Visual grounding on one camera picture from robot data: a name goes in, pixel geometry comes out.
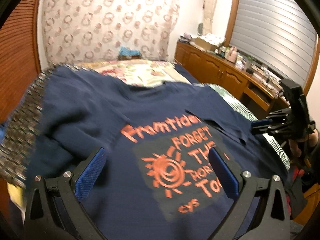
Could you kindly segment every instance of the window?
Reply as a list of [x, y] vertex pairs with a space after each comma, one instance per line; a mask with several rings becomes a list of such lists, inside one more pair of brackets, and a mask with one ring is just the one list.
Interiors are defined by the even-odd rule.
[[239, 0], [230, 45], [303, 85], [316, 31], [294, 0]]

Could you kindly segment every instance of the wooden cabinet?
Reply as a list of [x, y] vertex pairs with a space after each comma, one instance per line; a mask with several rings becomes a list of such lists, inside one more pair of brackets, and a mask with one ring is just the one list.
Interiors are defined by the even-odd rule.
[[219, 64], [216, 60], [212, 59], [212, 57], [204, 56], [202, 72], [203, 80], [202, 83], [210, 83], [220, 85], [222, 73], [226, 67], [222, 64]]
[[180, 65], [183, 65], [183, 60], [185, 55], [187, 54], [187, 47], [182, 43], [177, 44], [176, 53], [174, 55], [174, 61]]
[[234, 64], [215, 55], [203, 52], [189, 44], [177, 43], [175, 62], [181, 64], [200, 83], [213, 83], [228, 90], [242, 101], [256, 116], [263, 111], [263, 118], [274, 107], [275, 97], [259, 81]]
[[248, 80], [239, 75], [236, 70], [226, 67], [221, 75], [221, 85], [228, 90], [235, 98], [240, 99]]
[[189, 48], [183, 67], [190, 72], [200, 83], [203, 82], [204, 72], [202, 70], [203, 52], [196, 48]]

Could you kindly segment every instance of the blue object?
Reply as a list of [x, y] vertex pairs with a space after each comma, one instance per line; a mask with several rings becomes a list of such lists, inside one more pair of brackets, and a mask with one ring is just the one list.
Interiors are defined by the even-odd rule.
[[218, 178], [220, 178], [219, 180], [228, 198], [232, 198], [234, 201], [236, 201], [240, 193], [239, 183], [235, 176], [222, 160], [215, 147], [209, 150], [208, 157], [214, 172], [217, 174]]
[[186, 239], [207, 239], [233, 203], [209, 165], [214, 144], [254, 176], [285, 179], [265, 138], [252, 135], [251, 122], [210, 87], [128, 86], [58, 67], [45, 92], [27, 188], [36, 175], [61, 176], [103, 147], [108, 172], [82, 204], [107, 239], [173, 240], [180, 229]]
[[119, 55], [120, 56], [141, 56], [141, 53], [139, 50], [131, 50], [131, 49], [127, 49], [126, 47], [121, 47]]
[[88, 197], [106, 161], [107, 154], [101, 148], [76, 181], [75, 195], [78, 201]]
[[257, 120], [251, 123], [251, 127], [263, 126], [268, 124], [272, 124], [272, 120], [270, 119]]
[[3, 141], [4, 139], [4, 134], [5, 134], [5, 124], [1, 124], [0, 125], [0, 143]]

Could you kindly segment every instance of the patterned curtain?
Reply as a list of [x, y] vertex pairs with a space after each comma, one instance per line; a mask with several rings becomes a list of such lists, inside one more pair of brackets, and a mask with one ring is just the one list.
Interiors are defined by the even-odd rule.
[[117, 59], [121, 46], [165, 60], [179, 16], [179, 0], [44, 0], [48, 62]]
[[212, 17], [217, 0], [204, 0], [203, 35], [212, 33]]

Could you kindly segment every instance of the shelf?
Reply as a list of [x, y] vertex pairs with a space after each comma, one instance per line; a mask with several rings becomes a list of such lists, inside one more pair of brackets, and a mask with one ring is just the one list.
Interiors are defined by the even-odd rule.
[[264, 111], [269, 111], [270, 104], [265, 102], [259, 95], [257, 95], [250, 88], [246, 87], [243, 92], [247, 96], [249, 96], [253, 101], [255, 101]]

